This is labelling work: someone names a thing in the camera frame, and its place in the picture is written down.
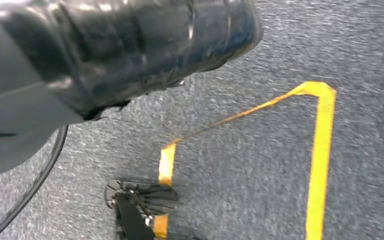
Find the yellow tape line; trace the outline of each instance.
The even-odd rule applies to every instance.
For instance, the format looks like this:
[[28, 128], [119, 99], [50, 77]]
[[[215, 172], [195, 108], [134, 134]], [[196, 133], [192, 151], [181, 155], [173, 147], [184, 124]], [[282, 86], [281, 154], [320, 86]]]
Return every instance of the yellow tape line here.
[[[323, 219], [325, 212], [326, 187], [328, 183], [329, 155], [331, 149], [331, 136], [336, 98], [335, 90], [324, 82], [306, 81], [290, 92], [276, 97], [273, 100], [225, 118], [221, 121], [212, 123], [183, 137], [176, 138], [161, 150], [158, 176], [159, 182], [170, 186], [172, 184], [176, 144], [191, 136], [198, 135], [209, 129], [229, 123], [246, 115], [250, 115], [263, 108], [273, 106], [292, 95], [313, 95], [318, 97], [311, 173], [308, 187], [305, 239], [321, 240], [323, 236]], [[167, 238], [168, 220], [167, 216], [158, 216], [155, 218], [153, 230], [157, 237]]]

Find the gray carpet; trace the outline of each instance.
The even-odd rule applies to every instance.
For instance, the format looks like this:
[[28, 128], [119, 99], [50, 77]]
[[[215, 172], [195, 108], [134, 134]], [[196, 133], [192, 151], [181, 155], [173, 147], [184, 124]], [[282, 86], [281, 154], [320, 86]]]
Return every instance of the gray carpet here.
[[[72, 126], [49, 179], [0, 240], [111, 240], [107, 180], [156, 181], [169, 140], [305, 80], [337, 90], [324, 239], [384, 240], [384, 0], [256, 6], [265, 33], [249, 54]], [[315, 112], [315, 97], [294, 96], [179, 145], [170, 234], [303, 240]], [[0, 218], [50, 149], [0, 175]]]

